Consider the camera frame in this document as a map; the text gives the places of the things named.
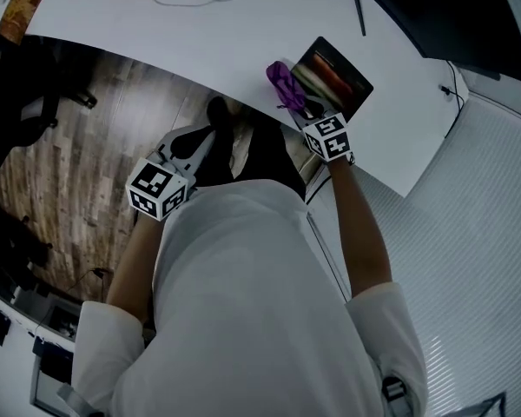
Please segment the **person's left leg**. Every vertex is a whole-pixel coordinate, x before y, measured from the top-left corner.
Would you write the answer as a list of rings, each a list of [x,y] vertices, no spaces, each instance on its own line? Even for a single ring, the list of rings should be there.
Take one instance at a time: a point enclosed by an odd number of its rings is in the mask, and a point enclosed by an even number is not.
[[[234,145],[233,117],[221,96],[214,97],[208,103],[207,117],[214,129],[215,138],[195,173],[195,185],[198,188],[218,186],[234,180],[230,167]]]

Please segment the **white side table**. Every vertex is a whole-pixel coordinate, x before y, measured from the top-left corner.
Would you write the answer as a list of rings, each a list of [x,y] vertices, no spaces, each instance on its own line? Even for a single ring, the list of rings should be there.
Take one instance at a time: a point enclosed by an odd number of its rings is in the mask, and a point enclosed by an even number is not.
[[[10,320],[8,333],[0,344],[0,417],[68,415],[65,402],[57,396],[62,383],[40,371],[40,357],[33,352],[33,347],[38,337],[73,352],[74,341],[1,298],[0,313]]]

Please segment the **person's right leg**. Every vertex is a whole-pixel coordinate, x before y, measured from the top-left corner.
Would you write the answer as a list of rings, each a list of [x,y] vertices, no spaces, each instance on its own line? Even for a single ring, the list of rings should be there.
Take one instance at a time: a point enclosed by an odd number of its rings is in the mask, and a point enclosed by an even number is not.
[[[253,110],[247,119],[253,127],[253,133],[244,167],[235,180],[276,181],[305,200],[306,184],[287,153],[281,123],[257,110]]]

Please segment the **person's white shirt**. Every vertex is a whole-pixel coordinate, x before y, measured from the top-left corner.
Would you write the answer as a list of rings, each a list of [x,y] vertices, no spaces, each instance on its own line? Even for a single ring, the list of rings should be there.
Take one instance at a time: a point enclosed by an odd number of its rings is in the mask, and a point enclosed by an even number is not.
[[[128,312],[85,302],[73,388],[110,417],[384,417],[391,377],[424,417],[425,359],[400,286],[343,302],[304,213],[270,180],[198,191],[163,232],[155,338]]]

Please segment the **person's right forearm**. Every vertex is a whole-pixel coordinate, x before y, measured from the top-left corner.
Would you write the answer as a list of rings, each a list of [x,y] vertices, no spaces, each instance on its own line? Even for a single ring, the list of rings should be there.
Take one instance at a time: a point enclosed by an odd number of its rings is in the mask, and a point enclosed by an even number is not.
[[[355,297],[392,281],[386,245],[349,161],[340,157],[327,164],[333,185],[342,254]]]

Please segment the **person's leg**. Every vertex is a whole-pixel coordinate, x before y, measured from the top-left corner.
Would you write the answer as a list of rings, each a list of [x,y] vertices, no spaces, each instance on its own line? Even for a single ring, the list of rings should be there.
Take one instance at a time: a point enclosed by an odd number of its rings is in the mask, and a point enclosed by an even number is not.
[[[214,129],[215,138],[195,173],[195,185],[198,188],[218,186],[234,180],[230,167],[234,145],[233,117],[221,96],[214,97],[208,103],[207,117]]]
[[[281,123],[257,110],[253,110],[247,119],[253,127],[253,133],[244,167],[235,180],[276,181],[305,200],[306,184],[287,153]]]

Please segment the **black harness buckle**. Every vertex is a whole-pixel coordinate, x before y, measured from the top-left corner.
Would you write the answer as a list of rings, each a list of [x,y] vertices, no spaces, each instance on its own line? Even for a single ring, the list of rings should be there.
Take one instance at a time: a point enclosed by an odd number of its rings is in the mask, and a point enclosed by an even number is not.
[[[401,379],[388,376],[382,381],[382,394],[388,403],[392,403],[406,397],[406,387]]]

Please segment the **black office chair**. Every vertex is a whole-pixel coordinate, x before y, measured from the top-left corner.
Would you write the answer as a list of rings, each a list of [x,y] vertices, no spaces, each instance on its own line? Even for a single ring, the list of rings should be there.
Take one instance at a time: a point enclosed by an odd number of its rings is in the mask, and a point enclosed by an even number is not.
[[[62,98],[96,106],[89,85],[98,56],[79,43],[24,36],[15,44],[0,35],[0,136],[9,149],[28,147],[56,127]]]

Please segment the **black monitor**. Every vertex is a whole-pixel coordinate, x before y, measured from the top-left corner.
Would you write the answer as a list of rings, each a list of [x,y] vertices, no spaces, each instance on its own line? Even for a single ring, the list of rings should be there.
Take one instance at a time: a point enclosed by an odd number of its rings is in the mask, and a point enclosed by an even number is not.
[[[521,82],[521,31],[508,0],[374,0],[424,58]]]

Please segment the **purple cloth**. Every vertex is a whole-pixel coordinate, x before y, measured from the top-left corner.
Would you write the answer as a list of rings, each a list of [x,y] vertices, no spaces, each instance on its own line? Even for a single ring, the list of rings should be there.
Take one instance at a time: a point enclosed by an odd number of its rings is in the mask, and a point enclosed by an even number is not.
[[[278,109],[300,112],[306,107],[306,93],[282,61],[275,61],[266,68],[268,81],[280,99]]]

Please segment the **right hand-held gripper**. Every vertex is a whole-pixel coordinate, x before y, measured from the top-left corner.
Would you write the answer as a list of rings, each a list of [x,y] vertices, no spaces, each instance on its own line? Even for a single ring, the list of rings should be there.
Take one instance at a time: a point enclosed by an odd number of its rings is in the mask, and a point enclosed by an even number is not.
[[[307,96],[302,110],[289,109],[307,147],[324,162],[345,157],[354,163],[350,137],[344,116],[326,99]]]

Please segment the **dark printed mouse pad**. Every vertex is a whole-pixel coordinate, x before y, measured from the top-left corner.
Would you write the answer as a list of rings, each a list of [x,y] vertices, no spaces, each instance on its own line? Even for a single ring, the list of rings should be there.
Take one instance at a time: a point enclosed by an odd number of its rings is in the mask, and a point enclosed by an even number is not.
[[[305,95],[306,120],[341,114],[348,122],[373,92],[373,85],[324,37],[319,36],[292,67]]]

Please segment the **person's left forearm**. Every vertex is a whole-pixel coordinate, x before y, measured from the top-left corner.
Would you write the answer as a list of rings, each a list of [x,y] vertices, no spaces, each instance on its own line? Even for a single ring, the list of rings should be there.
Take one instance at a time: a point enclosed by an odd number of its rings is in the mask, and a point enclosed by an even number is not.
[[[162,232],[162,222],[146,215],[138,217],[107,295],[109,305],[133,315],[141,323],[148,319],[148,301]]]

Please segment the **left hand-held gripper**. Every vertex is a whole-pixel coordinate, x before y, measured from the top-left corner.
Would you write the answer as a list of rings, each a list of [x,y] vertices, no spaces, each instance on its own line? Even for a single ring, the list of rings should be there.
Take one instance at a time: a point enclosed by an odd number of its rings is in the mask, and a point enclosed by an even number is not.
[[[158,222],[186,202],[195,173],[215,139],[210,126],[168,132],[151,153],[137,161],[126,183],[129,206]]]

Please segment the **brown book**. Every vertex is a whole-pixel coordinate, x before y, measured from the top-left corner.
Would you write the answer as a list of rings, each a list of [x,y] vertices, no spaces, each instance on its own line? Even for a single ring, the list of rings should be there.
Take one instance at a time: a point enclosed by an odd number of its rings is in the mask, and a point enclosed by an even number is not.
[[[0,35],[15,45],[22,43],[42,0],[9,0],[0,19]]]

